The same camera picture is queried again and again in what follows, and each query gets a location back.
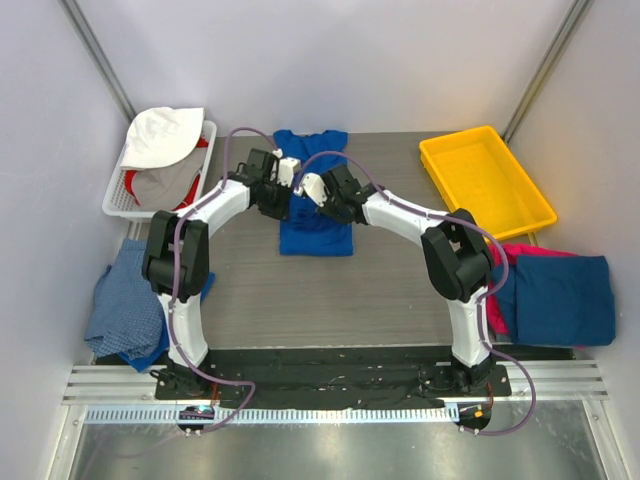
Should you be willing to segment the blue printed t shirt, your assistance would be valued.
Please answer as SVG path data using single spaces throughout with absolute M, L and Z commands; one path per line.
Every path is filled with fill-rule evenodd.
M 275 144 L 286 156 L 299 159 L 302 164 L 324 151 L 343 152 L 349 136 L 338 130 L 297 135 L 290 130 L 273 134 Z M 293 195 L 290 216 L 280 222 L 279 253 L 284 256 L 348 257 L 354 254 L 353 230 L 316 211 L 307 198 Z

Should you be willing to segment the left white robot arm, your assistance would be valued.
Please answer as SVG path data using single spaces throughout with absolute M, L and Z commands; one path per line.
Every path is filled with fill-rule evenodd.
M 210 273 L 210 238 L 252 206 L 267 217 L 286 219 L 300 168 L 298 159 L 281 150 L 252 149 L 193 205 L 152 217 L 142 275 L 161 303 L 169 338 L 167 366 L 152 372 L 158 398 L 200 399 L 211 391 L 216 380 L 207 365 L 200 306 Z

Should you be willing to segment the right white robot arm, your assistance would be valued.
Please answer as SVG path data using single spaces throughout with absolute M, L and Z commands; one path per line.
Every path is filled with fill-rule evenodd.
M 362 185 L 345 165 L 308 173 L 301 189 L 320 213 L 333 220 L 378 227 L 421 247 L 428 278 L 447 301 L 453 332 L 447 390 L 477 393 L 488 382 L 491 353 L 486 296 L 493 257 L 473 216 L 412 204 L 374 183 Z

